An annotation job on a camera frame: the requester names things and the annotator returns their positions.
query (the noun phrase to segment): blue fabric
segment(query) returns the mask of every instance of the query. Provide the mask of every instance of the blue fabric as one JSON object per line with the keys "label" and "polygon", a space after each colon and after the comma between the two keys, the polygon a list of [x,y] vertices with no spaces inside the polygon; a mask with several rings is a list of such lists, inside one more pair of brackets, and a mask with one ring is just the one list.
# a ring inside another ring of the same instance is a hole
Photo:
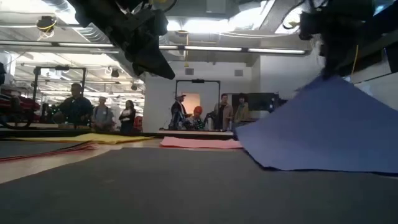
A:
{"label": "blue fabric", "polygon": [[264,167],[398,173],[398,111],[333,77],[317,78],[264,119],[237,128]]}

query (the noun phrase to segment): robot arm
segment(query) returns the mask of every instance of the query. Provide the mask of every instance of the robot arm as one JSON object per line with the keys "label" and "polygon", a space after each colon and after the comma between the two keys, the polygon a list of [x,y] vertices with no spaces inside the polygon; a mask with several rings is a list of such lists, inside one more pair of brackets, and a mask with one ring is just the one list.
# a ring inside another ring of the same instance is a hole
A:
{"label": "robot arm", "polygon": [[[150,72],[174,78],[173,70],[159,50],[159,36],[167,33],[168,24],[163,10],[153,10],[148,0],[68,1],[76,9],[76,20],[80,25],[96,25],[124,51],[136,75]],[[140,3],[141,8],[132,14]]]}

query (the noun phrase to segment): red vehicle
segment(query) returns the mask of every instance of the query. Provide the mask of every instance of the red vehicle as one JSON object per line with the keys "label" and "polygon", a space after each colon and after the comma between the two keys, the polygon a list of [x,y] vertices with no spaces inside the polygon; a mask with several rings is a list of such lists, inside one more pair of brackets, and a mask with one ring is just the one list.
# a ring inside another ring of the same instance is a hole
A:
{"label": "red vehicle", "polygon": [[0,91],[0,122],[31,123],[38,122],[40,116],[34,112],[40,105],[33,99],[21,96],[19,89],[2,86]]}

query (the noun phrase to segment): man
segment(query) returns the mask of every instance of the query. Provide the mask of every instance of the man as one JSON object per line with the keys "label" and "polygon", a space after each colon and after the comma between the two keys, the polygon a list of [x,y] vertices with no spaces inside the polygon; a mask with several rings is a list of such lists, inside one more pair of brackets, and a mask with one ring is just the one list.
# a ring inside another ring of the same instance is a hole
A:
{"label": "man", "polygon": [[79,83],[72,84],[72,96],[65,99],[59,106],[59,112],[53,117],[54,119],[64,119],[75,125],[87,125],[90,123],[93,106],[90,101],[81,96],[81,85]]}
{"label": "man", "polygon": [[106,98],[101,96],[99,105],[94,108],[91,124],[95,131],[111,131],[112,129],[113,114],[111,109],[105,105],[105,102]]}
{"label": "man", "polygon": [[250,117],[249,104],[246,102],[246,95],[244,93],[239,94],[239,106],[236,110],[234,117],[234,126],[238,127],[242,125],[242,121],[247,121]]}
{"label": "man", "polygon": [[221,103],[216,104],[214,112],[217,115],[215,129],[227,130],[229,122],[233,119],[234,111],[232,106],[228,104],[228,95],[226,93],[221,95]]}
{"label": "man", "polygon": [[175,102],[171,107],[172,120],[169,124],[169,129],[171,130],[180,130],[182,128],[182,123],[185,121],[185,117],[188,116],[184,105],[182,105],[184,97],[185,95],[182,93],[177,93]]}

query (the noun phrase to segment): woman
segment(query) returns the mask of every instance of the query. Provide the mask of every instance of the woman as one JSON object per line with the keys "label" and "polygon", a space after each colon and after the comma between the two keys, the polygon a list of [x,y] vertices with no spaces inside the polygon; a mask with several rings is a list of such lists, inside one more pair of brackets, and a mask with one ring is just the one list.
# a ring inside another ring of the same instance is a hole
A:
{"label": "woman", "polygon": [[122,123],[120,133],[131,134],[134,127],[134,118],[136,117],[136,110],[134,109],[134,103],[131,100],[126,101],[126,109],[122,111],[119,117]]}

